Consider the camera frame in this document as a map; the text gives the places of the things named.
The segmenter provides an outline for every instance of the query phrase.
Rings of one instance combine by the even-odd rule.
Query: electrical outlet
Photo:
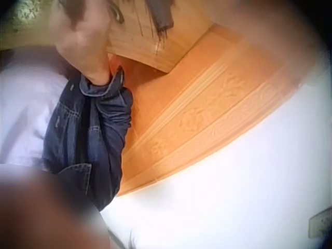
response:
[[[309,219],[309,238],[325,236],[332,227],[332,207]]]

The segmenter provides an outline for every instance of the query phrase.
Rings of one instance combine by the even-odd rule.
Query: person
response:
[[[74,24],[66,6],[52,4],[50,30],[66,62],[49,48],[4,53],[0,163],[57,175],[101,211],[119,191],[133,98],[124,71],[110,73],[106,1],[82,1]]]

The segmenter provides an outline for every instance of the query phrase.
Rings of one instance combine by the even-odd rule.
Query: wooden ceiling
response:
[[[314,47],[308,49],[315,54]],[[302,72],[314,63],[312,56]],[[124,67],[126,86],[134,95],[121,195],[226,146],[284,103],[301,80],[292,65],[219,25],[167,75],[112,56],[113,70],[118,64]]]

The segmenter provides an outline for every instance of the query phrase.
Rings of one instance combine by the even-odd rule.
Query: denim jacket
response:
[[[75,72],[52,114],[44,141],[46,170],[83,191],[99,211],[119,191],[121,153],[130,128],[131,92],[120,69],[107,86]]]

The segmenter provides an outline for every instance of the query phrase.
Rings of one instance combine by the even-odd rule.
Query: jacket cuff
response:
[[[110,83],[106,86],[95,86],[93,85],[83,74],[81,74],[81,79],[79,87],[81,92],[85,96],[89,97],[109,97],[113,96],[123,87],[123,82],[125,81],[125,72],[122,68],[119,68],[117,73],[113,76]]]

